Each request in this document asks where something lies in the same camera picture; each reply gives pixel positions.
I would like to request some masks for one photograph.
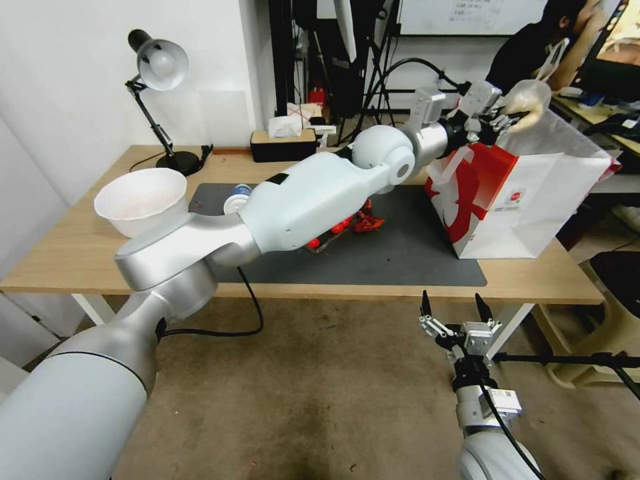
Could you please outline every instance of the white bowl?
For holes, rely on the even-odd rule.
[[[136,237],[188,212],[187,179],[168,168],[150,168],[116,178],[96,195],[95,212],[123,235]]]

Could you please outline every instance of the lamp shade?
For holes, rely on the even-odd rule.
[[[140,78],[150,89],[174,89],[187,76],[189,58],[180,45],[152,39],[147,32],[138,29],[129,33],[129,45],[137,54]]]

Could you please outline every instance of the red and white paper bag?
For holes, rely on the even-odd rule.
[[[459,258],[536,258],[591,188],[619,167],[556,114],[434,161],[425,190]]]

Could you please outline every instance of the person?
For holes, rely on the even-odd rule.
[[[520,80],[535,78],[553,46],[568,38],[558,69],[547,80],[552,90],[567,87],[607,21],[600,0],[549,0],[540,22],[528,24],[500,48],[487,81],[508,93]]]

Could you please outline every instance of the concrete floor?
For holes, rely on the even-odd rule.
[[[416,302],[261,304],[256,337],[162,340],[155,390],[114,480],[457,478],[452,368],[418,328]],[[434,312],[462,321],[473,307]],[[250,300],[214,299],[184,325],[254,322]],[[539,343],[526,322],[505,350]],[[517,390],[525,412],[514,434],[549,480],[640,471],[640,405],[623,387],[568,391],[528,364],[492,376]]]

